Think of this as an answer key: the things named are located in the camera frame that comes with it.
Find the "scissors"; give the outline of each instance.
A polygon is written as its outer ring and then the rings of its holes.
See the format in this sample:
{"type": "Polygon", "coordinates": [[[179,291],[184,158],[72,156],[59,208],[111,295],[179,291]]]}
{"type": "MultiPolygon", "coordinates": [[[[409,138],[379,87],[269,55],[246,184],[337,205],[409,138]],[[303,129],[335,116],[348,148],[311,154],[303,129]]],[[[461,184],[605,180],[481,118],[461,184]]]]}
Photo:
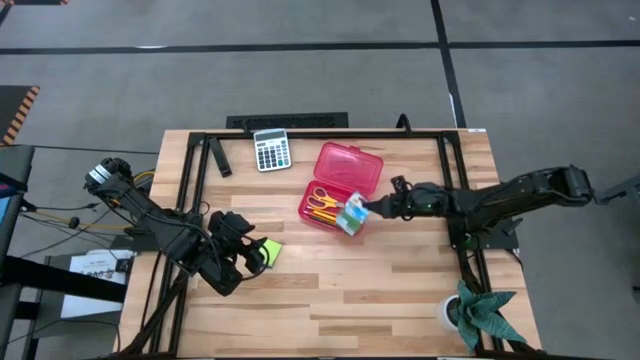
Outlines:
{"type": "Polygon", "coordinates": [[[307,205],[315,210],[324,210],[327,208],[342,208],[344,204],[329,196],[327,190],[317,187],[313,189],[313,195],[307,198],[307,205]]]}

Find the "calculator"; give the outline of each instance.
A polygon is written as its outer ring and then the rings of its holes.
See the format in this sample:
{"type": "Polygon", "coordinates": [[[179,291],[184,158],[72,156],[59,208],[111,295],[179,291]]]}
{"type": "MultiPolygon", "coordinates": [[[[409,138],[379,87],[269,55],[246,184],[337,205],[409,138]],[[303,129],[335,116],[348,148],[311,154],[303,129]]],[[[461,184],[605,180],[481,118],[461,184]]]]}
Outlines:
{"type": "Polygon", "coordinates": [[[258,171],[273,171],[291,167],[289,140],[285,129],[260,130],[253,134],[258,171]]]}

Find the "wooden tabletop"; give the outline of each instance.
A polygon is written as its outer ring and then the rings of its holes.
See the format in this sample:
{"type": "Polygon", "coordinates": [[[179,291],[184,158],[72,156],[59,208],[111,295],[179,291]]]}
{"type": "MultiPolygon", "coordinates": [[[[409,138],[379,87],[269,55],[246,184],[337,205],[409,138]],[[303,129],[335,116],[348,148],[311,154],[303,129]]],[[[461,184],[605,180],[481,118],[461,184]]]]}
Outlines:
{"type": "MultiPolygon", "coordinates": [[[[188,134],[165,132],[151,190],[162,207],[175,206],[188,134]]],[[[471,187],[498,182],[487,134],[461,130],[460,137],[471,187]]],[[[290,140],[293,166],[259,173],[252,141],[222,141],[233,171],[227,178],[220,176],[209,156],[203,200],[211,204],[211,211],[242,214],[256,225],[253,237],[269,236],[284,248],[273,269],[242,283],[228,297],[218,295],[199,276],[191,279],[178,356],[467,355],[457,333],[444,330],[435,315],[438,303],[456,292],[460,279],[444,219],[404,222],[374,214],[354,238],[318,230],[299,219],[297,206],[313,180],[325,142],[290,140]]],[[[384,159],[374,198],[392,192],[389,180],[398,175],[414,183],[443,183],[434,140],[336,142],[384,159]]],[[[539,347],[520,266],[505,251],[485,254],[493,289],[517,291],[503,315],[529,344],[539,347]]],[[[136,258],[120,323],[123,344],[139,331],[154,259],[155,254],[136,258]]],[[[152,309],[160,279],[159,271],[152,309]]],[[[165,321],[161,349],[167,347],[170,324],[165,321]]]]}

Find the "green sticky note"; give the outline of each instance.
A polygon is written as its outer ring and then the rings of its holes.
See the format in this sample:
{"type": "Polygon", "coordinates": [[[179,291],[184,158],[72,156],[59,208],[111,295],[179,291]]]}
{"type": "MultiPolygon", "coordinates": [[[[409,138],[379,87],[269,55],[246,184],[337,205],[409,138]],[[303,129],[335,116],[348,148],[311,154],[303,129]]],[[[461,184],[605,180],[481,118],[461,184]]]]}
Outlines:
{"type": "Polygon", "coordinates": [[[269,263],[267,264],[268,267],[273,267],[273,263],[276,262],[276,258],[278,257],[278,254],[280,254],[280,250],[282,250],[282,244],[279,244],[269,238],[264,241],[264,246],[260,248],[260,253],[266,259],[266,251],[269,252],[269,263]]]}

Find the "pink lid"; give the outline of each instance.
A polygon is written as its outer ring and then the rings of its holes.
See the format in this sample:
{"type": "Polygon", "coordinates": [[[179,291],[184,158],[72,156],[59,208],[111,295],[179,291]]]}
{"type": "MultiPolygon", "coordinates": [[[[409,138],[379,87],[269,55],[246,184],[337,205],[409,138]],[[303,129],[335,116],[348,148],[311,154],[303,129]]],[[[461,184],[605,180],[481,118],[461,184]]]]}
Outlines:
{"type": "Polygon", "coordinates": [[[313,175],[362,195],[371,195],[378,186],[382,165],[382,158],[362,152],[359,147],[328,142],[322,146],[313,175]]]}

